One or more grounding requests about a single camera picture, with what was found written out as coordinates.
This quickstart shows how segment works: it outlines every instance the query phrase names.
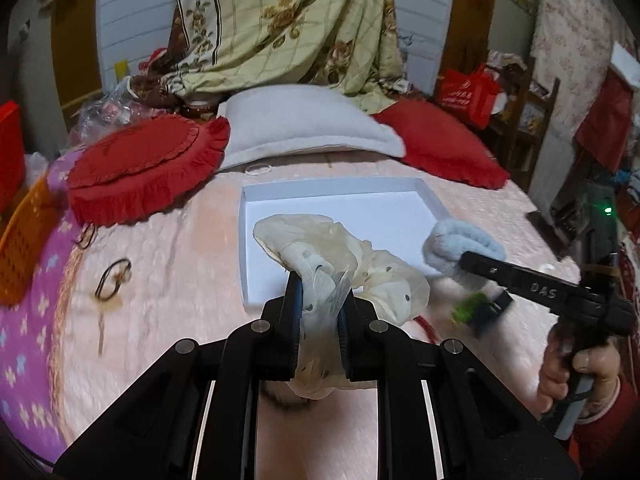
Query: yellow sticky note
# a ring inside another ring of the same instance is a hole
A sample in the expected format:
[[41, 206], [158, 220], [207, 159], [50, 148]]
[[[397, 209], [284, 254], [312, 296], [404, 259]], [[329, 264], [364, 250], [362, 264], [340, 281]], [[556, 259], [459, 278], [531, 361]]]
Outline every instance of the yellow sticky note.
[[127, 63], [126, 59], [114, 64], [113, 68], [116, 71], [116, 79], [118, 82], [122, 81], [127, 75], [129, 75], [129, 63]]

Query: screw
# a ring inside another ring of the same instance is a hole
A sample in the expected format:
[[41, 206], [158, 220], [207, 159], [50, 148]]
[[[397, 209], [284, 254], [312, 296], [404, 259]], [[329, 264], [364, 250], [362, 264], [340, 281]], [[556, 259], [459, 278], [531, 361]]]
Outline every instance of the screw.
[[389, 330], [389, 325], [386, 323], [386, 321], [382, 321], [381, 319], [374, 319], [369, 323], [369, 328], [372, 332], [382, 334], [383, 332]]
[[191, 339], [180, 339], [180, 341], [175, 344], [174, 348], [175, 351], [178, 352], [178, 354], [188, 354], [194, 348], [196, 348], [196, 343], [194, 343]]
[[444, 349], [451, 354], [459, 354], [465, 349], [465, 346], [457, 339], [447, 339], [444, 342]]
[[267, 330], [270, 328], [271, 323], [269, 323], [266, 319], [256, 319], [253, 323], [251, 323], [251, 330], [258, 334], [267, 332]]

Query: purple blanket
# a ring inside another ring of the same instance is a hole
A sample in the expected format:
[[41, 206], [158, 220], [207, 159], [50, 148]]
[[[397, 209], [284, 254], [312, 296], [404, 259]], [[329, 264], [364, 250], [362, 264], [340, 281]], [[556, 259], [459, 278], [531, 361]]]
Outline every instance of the purple blanket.
[[[52, 164], [47, 176], [50, 189], [66, 192], [66, 177], [80, 153], [69, 153]], [[18, 440], [51, 462], [66, 449], [50, 395], [54, 311], [80, 232], [67, 210], [44, 247], [25, 297], [14, 308], [0, 306], [0, 416]]]

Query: wooden door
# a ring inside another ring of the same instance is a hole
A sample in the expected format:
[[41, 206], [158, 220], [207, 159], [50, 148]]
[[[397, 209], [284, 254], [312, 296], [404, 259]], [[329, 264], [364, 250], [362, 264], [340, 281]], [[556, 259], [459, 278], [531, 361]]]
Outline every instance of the wooden door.
[[95, 37], [95, 0], [54, 2], [51, 57], [58, 99], [67, 128], [76, 124], [82, 103], [102, 95]]
[[439, 74], [447, 68], [468, 74], [486, 60], [495, 0], [453, 0]]

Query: round red cushion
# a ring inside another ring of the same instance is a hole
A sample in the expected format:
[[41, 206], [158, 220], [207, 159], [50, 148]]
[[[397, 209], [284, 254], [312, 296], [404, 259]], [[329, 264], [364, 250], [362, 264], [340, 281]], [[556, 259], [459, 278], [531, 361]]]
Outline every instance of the round red cushion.
[[165, 115], [114, 132], [89, 146], [68, 178], [80, 223], [128, 223], [169, 207], [220, 166], [229, 123], [199, 125]]

